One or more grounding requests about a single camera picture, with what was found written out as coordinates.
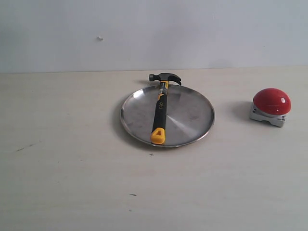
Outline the black yellow claw hammer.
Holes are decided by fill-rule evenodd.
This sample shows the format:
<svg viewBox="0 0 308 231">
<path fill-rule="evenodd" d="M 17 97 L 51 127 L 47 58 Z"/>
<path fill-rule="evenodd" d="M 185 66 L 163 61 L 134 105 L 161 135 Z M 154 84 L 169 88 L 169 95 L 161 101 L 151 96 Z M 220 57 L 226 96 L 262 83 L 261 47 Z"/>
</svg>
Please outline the black yellow claw hammer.
<svg viewBox="0 0 308 231">
<path fill-rule="evenodd" d="M 150 74 L 149 81 L 160 82 L 150 139 L 153 144 L 162 145 L 166 141 L 167 96 L 169 82 L 173 81 L 181 86 L 181 78 L 172 73 L 161 73 L 159 75 Z"/>
</svg>

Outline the red dome push button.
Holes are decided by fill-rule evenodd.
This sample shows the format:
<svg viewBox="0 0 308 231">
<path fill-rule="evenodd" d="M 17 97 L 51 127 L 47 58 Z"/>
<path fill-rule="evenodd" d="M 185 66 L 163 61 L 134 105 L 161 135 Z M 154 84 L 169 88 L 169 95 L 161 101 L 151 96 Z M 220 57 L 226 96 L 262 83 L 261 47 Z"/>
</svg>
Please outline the red dome push button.
<svg viewBox="0 0 308 231">
<path fill-rule="evenodd" d="M 250 119 L 282 128 L 290 111 L 291 100 L 284 91 L 266 88 L 253 97 Z"/>
</svg>

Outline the round steel plate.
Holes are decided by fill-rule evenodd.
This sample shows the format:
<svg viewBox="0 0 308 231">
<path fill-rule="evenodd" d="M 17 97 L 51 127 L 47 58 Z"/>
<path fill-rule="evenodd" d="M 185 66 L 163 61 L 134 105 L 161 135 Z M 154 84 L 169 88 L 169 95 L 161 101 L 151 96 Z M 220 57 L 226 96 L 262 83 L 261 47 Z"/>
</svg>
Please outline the round steel plate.
<svg viewBox="0 0 308 231">
<path fill-rule="evenodd" d="M 120 121 L 136 140 L 151 145 L 151 131 L 158 86 L 142 88 L 123 102 Z M 201 93 L 185 86 L 170 85 L 167 99 L 166 141 L 164 148 L 181 147 L 207 135 L 215 122 L 211 102 Z"/>
</svg>

